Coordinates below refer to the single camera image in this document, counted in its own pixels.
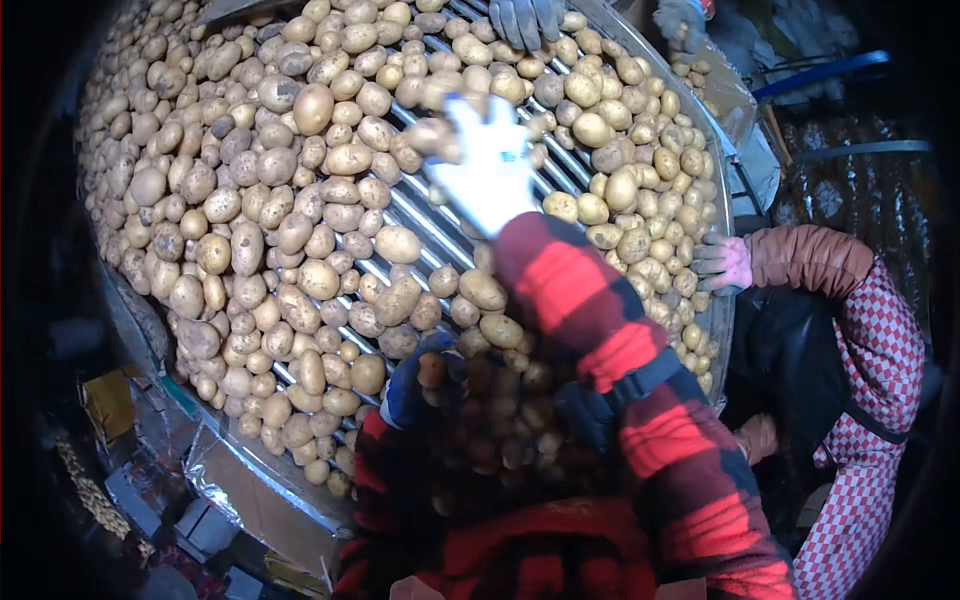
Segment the gray glove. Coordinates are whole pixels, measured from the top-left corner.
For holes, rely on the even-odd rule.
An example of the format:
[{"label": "gray glove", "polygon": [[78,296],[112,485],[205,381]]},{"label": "gray glove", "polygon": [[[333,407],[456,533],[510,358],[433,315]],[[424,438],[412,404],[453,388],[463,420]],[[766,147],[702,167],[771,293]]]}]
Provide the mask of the gray glove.
[{"label": "gray glove", "polygon": [[492,0],[490,22],[500,37],[517,50],[539,50],[543,43],[560,39],[564,0]]},{"label": "gray glove", "polygon": [[[660,33],[667,41],[687,56],[681,57],[683,62],[693,62],[693,58],[700,52],[706,35],[707,17],[700,0],[660,0],[660,5],[654,11],[654,23],[660,28]],[[681,39],[681,25],[686,23],[686,36]]]}]

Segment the white glove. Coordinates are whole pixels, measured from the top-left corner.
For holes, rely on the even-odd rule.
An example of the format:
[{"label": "white glove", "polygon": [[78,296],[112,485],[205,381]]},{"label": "white glove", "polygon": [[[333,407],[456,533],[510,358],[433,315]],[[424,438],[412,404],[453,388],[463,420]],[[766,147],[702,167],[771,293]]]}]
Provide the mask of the white glove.
[{"label": "white glove", "polygon": [[490,122],[459,94],[446,97],[446,117],[460,134],[461,164],[425,162],[427,176],[444,188],[460,214],[493,240],[515,216],[542,212],[534,200],[527,159],[527,130],[516,124],[514,107],[490,96]]},{"label": "white glove", "polygon": [[[673,42],[683,56],[682,62],[693,62],[706,36],[707,17],[700,0],[660,0],[654,11],[654,23],[667,41]],[[681,37],[681,25],[686,35]]]}]

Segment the blue metal bar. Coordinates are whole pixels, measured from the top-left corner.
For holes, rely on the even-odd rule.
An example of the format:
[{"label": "blue metal bar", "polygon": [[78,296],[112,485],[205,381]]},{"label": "blue metal bar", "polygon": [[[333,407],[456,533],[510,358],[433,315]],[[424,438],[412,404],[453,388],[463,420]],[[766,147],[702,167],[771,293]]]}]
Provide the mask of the blue metal bar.
[{"label": "blue metal bar", "polygon": [[812,152],[804,152],[801,155],[794,155],[793,159],[797,162],[807,162],[836,158],[837,156],[871,155],[884,152],[930,152],[930,144],[920,139],[897,139],[886,142],[851,144],[850,146],[836,146],[835,148],[822,148]]},{"label": "blue metal bar", "polygon": [[883,64],[885,62],[890,62],[890,54],[886,50],[874,50],[874,52],[850,57],[849,59],[835,60],[822,66],[813,67],[803,73],[798,73],[797,75],[778,81],[775,84],[762,87],[754,92],[754,98],[760,101],[771,96],[779,96],[783,92],[790,91],[791,89],[803,87],[804,85],[814,82],[820,82],[848,71],[856,71],[871,64]]}]

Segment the brown leather sleeve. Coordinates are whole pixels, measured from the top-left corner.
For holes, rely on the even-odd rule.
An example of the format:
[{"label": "brown leather sleeve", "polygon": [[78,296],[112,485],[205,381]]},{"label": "brown leather sleeve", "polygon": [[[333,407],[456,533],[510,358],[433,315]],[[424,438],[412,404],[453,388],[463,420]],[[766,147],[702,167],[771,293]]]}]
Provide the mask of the brown leather sleeve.
[{"label": "brown leather sleeve", "polygon": [[815,225],[761,229],[744,242],[758,287],[789,284],[842,299],[874,264],[873,251],[853,236]]}]

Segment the red plaid jacket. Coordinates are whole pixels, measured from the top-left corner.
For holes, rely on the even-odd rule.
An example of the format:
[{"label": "red plaid jacket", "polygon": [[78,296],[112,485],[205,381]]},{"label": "red plaid jacket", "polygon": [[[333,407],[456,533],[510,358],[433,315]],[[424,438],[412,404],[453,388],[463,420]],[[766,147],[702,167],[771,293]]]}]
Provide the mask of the red plaid jacket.
[{"label": "red plaid jacket", "polygon": [[[598,392],[665,348],[634,289],[566,223],[521,215],[495,253],[527,323],[578,352],[578,375]],[[334,598],[386,598],[414,574],[447,600],[642,599],[657,584],[696,578],[711,598],[795,596],[750,467],[692,373],[632,404],[619,438],[635,497],[577,498],[451,527],[433,510],[420,436],[371,414],[356,443],[357,537],[341,556]]]}]

